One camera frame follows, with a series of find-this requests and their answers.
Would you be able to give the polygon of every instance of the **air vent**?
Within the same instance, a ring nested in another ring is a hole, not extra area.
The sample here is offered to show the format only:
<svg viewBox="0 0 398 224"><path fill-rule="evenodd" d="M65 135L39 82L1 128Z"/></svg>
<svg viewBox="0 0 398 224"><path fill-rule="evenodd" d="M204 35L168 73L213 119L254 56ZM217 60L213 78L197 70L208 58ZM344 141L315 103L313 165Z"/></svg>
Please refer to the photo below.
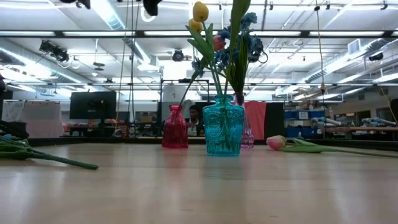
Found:
<svg viewBox="0 0 398 224"><path fill-rule="evenodd" d="M358 95L358 100L365 100L365 94Z"/></svg>
<svg viewBox="0 0 398 224"><path fill-rule="evenodd" d="M361 40L356 39L348 44L348 53L353 55L361 50Z"/></svg>

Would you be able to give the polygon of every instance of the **pink tulip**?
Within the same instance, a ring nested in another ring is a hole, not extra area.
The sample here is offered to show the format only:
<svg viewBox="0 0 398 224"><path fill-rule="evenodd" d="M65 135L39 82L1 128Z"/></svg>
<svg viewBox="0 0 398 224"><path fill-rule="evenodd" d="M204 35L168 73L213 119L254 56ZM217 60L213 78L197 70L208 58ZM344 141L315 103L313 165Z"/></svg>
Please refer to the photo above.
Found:
<svg viewBox="0 0 398 224"><path fill-rule="evenodd" d="M214 51L218 51L224 48L225 40L220 35L214 36Z"/></svg>
<svg viewBox="0 0 398 224"><path fill-rule="evenodd" d="M286 146L286 138L283 136L273 136L267 138L267 145L273 150L279 150Z"/></svg>

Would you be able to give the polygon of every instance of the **turquoise glass vase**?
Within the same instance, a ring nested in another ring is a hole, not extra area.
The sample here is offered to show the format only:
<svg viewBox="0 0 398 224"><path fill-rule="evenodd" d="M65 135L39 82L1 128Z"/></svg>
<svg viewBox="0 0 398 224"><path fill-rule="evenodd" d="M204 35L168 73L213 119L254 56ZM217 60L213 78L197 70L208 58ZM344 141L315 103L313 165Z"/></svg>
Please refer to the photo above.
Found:
<svg viewBox="0 0 398 224"><path fill-rule="evenodd" d="M216 104L203 108L207 153L238 156L241 151L244 110L232 105L232 96L216 95Z"/></svg>

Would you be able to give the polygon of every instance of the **vase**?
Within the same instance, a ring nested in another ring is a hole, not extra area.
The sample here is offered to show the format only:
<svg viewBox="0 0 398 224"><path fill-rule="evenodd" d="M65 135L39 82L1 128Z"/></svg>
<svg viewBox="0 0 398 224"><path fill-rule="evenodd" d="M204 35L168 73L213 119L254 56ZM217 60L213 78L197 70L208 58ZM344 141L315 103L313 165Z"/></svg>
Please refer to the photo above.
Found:
<svg viewBox="0 0 398 224"><path fill-rule="evenodd" d="M187 124L181 115L182 106L170 105L170 115L164 123L162 146L171 149L188 148Z"/></svg>
<svg viewBox="0 0 398 224"><path fill-rule="evenodd" d="M235 93L234 100L235 100L235 103L239 106L242 106L243 110L244 110L241 147L243 149L252 149L254 146L254 137L253 137L253 131L251 129L248 116L246 114L246 109L244 108L244 95L242 93Z"/></svg>
<svg viewBox="0 0 398 224"><path fill-rule="evenodd" d="M243 108L232 105L232 96L216 95L216 104L203 108L207 153L238 156L241 151Z"/></svg>

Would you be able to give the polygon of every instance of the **computer monitor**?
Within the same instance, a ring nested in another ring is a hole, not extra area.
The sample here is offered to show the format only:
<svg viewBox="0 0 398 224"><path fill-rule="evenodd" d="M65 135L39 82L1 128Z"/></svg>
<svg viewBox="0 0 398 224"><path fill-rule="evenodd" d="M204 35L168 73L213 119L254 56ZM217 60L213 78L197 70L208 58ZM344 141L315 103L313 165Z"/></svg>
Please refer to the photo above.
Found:
<svg viewBox="0 0 398 224"><path fill-rule="evenodd" d="M75 92L70 97L70 119L116 118L116 92Z"/></svg>

